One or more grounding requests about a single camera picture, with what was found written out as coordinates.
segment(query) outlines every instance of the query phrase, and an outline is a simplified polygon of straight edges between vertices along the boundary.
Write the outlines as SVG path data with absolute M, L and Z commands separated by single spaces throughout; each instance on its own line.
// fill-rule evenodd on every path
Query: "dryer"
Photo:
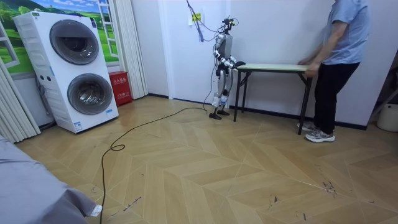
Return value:
M 94 20 L 28 12 L 14 22 L 60 127 L 78 133 L 119 115 Z

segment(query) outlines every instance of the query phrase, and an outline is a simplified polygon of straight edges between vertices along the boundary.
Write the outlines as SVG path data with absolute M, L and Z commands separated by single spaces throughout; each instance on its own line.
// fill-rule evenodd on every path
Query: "round glass door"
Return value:
M 81 22 L 69 19 L 58 21 L 52 26 L 50 42 L 61 58 L 75 65 L 91 63 L 99 51 L 94 33 Z
M 82 74 L 72 80 L 68 87 L 69 103 L 77 111 L 93 115 L 103 112 L 113 98 L 111 85 L 101 76 Z

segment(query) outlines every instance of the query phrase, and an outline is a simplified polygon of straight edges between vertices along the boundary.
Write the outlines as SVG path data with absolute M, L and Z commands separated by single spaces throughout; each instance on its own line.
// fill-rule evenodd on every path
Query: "washing machine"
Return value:
M 119 115 L 93 19 L 28 12 L 14 22 L 60 127 L 78 133 Z

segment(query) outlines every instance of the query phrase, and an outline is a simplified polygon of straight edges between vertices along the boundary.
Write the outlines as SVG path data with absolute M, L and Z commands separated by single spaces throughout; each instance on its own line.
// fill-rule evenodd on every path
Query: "hand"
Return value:
M 312 62 L 308 66 L 307 71 L 305 71 L 305 76 L 308 78 L 314 77 L 315 75 L 317 75 L 320 66 L 321 66 L 320 63 Z
M 299 64 L 299 65 L 309 65 L 310 62 L 311 62 L 311 59 L 310 59 L 310 58 L 305 58 L 305 59 L 299 61 L 298 64 Z

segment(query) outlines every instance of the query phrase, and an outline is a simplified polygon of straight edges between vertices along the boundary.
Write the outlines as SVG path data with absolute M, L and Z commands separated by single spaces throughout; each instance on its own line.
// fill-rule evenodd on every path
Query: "herringbone parquet floor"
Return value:
M 97 128 L 74 135 L 53 127 L 17 146 L 100 204 L 109 145 L 189 106 L 201 107 L 147 96 Z M 337 128 L 336 142 L 312 144 L 295 125 L 187 110 L 132 131 L 119 141 L 125 150 L 104 160 L 104 223 L 398 223 L 398 134 Z

